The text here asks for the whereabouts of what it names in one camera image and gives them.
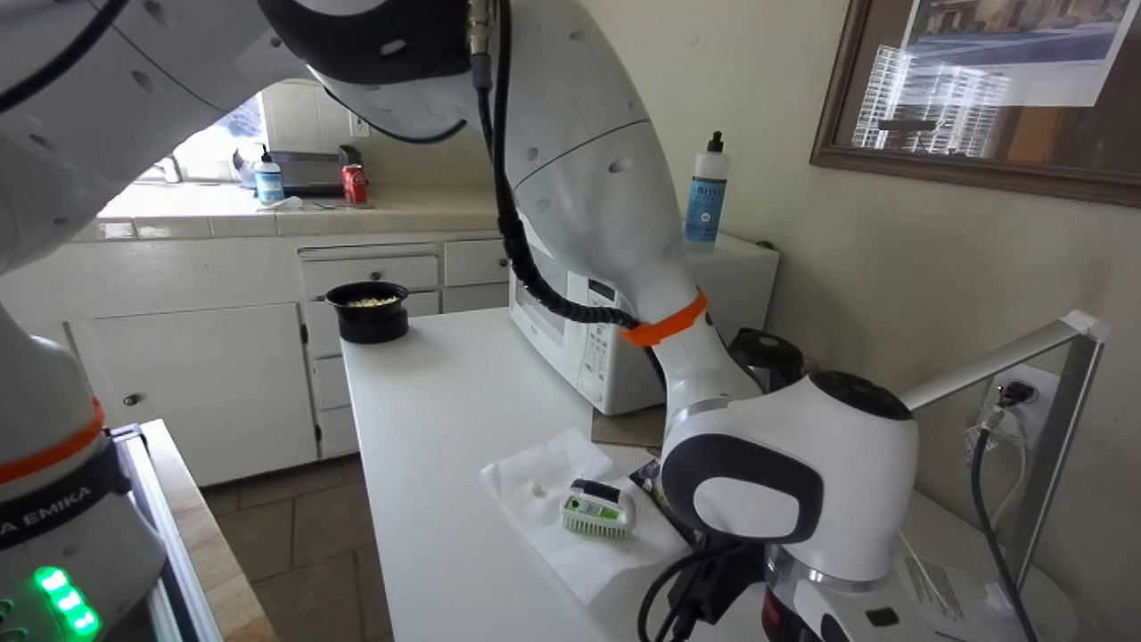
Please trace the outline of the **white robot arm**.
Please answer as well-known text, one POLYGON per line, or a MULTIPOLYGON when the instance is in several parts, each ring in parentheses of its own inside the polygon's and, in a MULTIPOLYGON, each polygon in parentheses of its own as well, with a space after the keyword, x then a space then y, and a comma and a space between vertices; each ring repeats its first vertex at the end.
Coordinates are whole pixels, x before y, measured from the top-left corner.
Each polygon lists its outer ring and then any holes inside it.
POLYGON ((831 582, 889 579, 914 414, 857 376, 763 393, 734 369, 700 312, 654 120, 579 0, 3 0, 0 262, 54 255, 190 132, 296 67, 361 117, 412 89, 491 99, 510 213, 613 287, 621 305, 595 319, 663 369, 670 511, 831 582))

